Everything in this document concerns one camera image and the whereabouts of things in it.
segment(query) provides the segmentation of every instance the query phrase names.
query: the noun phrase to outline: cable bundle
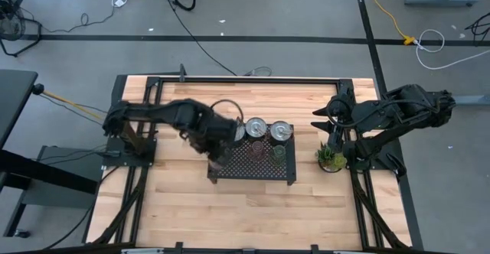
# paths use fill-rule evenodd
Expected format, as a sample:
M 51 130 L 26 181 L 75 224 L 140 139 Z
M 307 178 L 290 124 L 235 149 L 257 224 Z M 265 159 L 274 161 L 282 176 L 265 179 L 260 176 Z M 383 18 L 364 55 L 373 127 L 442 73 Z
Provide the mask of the cable bundle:
M 487 37 L 488 31 L 490 31 L 490 22 L 486 23 L 486 24 L 480 24 L 480 22 L 483 21 L 483 19 L 485 19 L 487 17 L 490 17 L 490 13 L 488 13 L 487 15 L 483 15 L 478 20 L 476 20 L 472 25 L 465 28 L 465 30 L 470 29 L 471 32 L 473 33 L 473 44 L 475 45 L 475 47 L 478 47 L 480 45 L 480 43 L 482 43 L 483 40 L 485 40 L 485 37 Z M 482 28 L 482 27 L 487 27 L 487 28 L 484 31 L 477 32 L 478 28 Z M 480 41 L 477 42 L 476 36 L 482 36 L 482 39 L 480 39 Z

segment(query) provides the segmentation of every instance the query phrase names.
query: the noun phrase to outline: plant pot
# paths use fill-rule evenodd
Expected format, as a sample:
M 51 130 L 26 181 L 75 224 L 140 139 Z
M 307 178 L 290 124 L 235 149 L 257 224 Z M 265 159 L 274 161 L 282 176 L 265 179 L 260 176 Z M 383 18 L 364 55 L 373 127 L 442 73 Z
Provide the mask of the plant pot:
M 322 166 L 322 163 L 320 161 L 318 162 L 318 166 L 320 167 L 320 169 L 322 169 L 323 171 L 325 171 L 327 173 L 337 173 L 338 171 L 342 170 L 342 168 L 335 169 L 335 170 L 332 170 L 332 169 L 329 169 L 329 168 L 325 168 L 325 167 Z

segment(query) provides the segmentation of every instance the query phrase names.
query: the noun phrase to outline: yellow cable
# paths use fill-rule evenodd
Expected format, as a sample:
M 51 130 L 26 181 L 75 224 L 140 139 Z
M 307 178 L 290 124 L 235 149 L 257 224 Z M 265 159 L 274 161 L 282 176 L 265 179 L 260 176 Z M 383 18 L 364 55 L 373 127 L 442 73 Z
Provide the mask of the yellow cable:
M 374 0 L 374 3 L 376 3 L 376 5 L 378 6 L 378 8 L 380 8 L 382 12 L 386 13 L 386 15 L 390 16 L 390 18 L 393 20 L 393 23 L 394 23 L 395 28 L 397 29 L 398 33 L 403 37 L 403 39 L 405 39 L 404 44 L 405 45 L 412 44 L 413 41 L 415 41 L 415 38 L 414 37 L 411 37 L 411 36 L 405 35 L 400 30 L 400 28 L 398 27 L 397 19 L 395 19 L 395 17 L 390 12 L 388 12 L 386 9 L 384 9 L 383 6 L 381 6 L 380 3 L 377 2 L 377 0 Z
M 98 116 L 97 114 L 95 114 L 95 113 L 93 113 L 93 112 L 90 112 L 90 111 L 88 111 L 88 110 L 84 109 L 84 108 L 83 108 L 83 107 L 81 107 L 81 106 L 78 106 L 77 104 L 75 104 L 75 103 L 71 102 L 70 100 L 66 100 L 65 98 L 60 97 L 60 96 L 57 96 L 57 95 L 55 95 L 54 93 L 50 93 L 50 92 L 48 92 L 47 90 L 45 90 L 45 91 L 43 92 L 43 94 L 44 94 L 45 96 L 49 96 L 49 97 L 51 97 L 51 98 L 55 98 L 55 99 L 56 99 L 56 100 L 58 100 L 58 101 L 61 101 L 61 102 L 64 102 L 64 103 L 68 103 L 68 104 L 70 104 L 70 105 L 74 106 L 75 108 L 77 108 L 77 109 L 81 110 L 82 112 L 88 113 L 88 114 L 90 114 L 91 116 L 93 116 L 93 117 L 95 117 L 95 118 L 97 118 L 97 119 L 102 119 L 102 117 Z

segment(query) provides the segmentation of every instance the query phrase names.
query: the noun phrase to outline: yellow connector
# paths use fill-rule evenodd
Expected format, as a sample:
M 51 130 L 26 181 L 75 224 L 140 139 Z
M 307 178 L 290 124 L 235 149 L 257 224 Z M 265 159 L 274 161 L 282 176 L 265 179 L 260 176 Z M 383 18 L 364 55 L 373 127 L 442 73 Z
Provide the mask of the yellow connector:
M 403 39 L 405 39 L 405 41 L 403 41 L 404 45 L 412 44 L 415 41 L 415 37 L 410 36 L 403 36 Z

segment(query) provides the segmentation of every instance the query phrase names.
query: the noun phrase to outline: tin can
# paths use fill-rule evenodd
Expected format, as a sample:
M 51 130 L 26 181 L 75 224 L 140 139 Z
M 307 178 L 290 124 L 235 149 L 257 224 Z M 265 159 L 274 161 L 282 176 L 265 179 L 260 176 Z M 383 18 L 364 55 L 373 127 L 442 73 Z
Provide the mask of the tin can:
M 292 127 L 290 124 L 284 121 L 274 122 L 270 126 L 270 143 L 273 146 L 285 145 L 288 140 L 292 137 Z
M 233 143 L 234 147 L 240 147 L 245 139 L 245 125 L 239 123 L 237 126 L 237 131 L 235 133 L 235 141 Z
M 267 133 L 267 124 L 263 119 L 253 117 L 247 121 L 245 130 L 249 140 L 261 140 Z

